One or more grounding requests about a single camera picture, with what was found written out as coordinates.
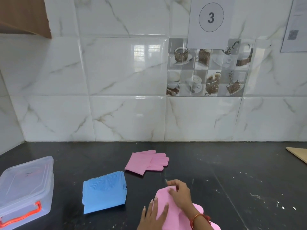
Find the container lid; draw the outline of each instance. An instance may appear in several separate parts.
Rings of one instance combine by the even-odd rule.
[[[0,177],[0,217],[35,203],[50,190],[53,158],[13,166]]]

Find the circle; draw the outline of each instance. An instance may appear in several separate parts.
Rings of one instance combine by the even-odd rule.
[[[224,21],[224,10],[220,4],[211,2],[199,13],[199,24],[206,32],[216,31]]]

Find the paper sign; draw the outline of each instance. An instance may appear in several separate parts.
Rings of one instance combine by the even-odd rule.
[[[235,0],[192,0],[188,48],[225,49]]]
[[[307,0],[293,0],[281,52],[307,51]]]

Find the black countertop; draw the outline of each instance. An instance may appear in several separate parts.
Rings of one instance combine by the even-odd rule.
[[[222,230],[306,230],[307,165],[285,147],[307,148],[307,142],[24,143],[0,156],[0,173],[54,158],[50,213],[17,230],[135,230],[143,206],[172,179],[187,183],[192,201]],[[170,158],[163,171],[144,176],[125,172],[126,204],[83,214],[83,181],[123,171],[132,152],[151,149]]]

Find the number 3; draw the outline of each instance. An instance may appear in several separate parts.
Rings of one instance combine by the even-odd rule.
[[[214,17],[214,13],[211,12],[211,13],[209,14],[209,16],[210,16],[210,15],[211,15],[211,17],[210,17],[211,20],[208,20],[208,23],[213,23],[213,22],[214,22],[214,18],[213,18],[213,17]]]

